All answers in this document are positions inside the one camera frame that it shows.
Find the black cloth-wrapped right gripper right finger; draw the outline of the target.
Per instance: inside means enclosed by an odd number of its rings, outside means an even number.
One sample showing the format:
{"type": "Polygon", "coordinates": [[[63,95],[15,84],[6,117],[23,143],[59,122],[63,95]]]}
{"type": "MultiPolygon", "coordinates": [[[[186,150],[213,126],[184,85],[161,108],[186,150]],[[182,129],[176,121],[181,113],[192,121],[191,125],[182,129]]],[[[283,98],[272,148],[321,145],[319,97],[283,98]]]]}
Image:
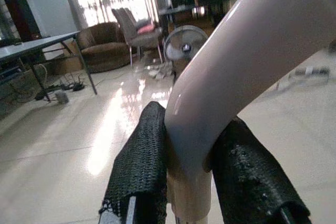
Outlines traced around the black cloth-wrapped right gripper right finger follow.
{"type": "Polygon", "coordinates": [[[239,117],[221,132],[204,167],[213,173],[224,223],[311,223],[279,162],[239,117]]]}

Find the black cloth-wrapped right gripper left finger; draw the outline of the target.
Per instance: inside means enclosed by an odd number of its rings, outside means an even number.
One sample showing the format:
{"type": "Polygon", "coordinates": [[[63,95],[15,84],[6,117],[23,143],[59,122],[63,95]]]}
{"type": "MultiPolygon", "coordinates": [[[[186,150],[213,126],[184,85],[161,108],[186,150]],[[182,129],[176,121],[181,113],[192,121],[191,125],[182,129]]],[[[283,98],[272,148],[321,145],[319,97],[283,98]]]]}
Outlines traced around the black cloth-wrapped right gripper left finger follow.
{"type": "Polygon", "coordinates": [[[165,108],[151,101],[116,156],[99,223],[165,223],[165,108]]]}

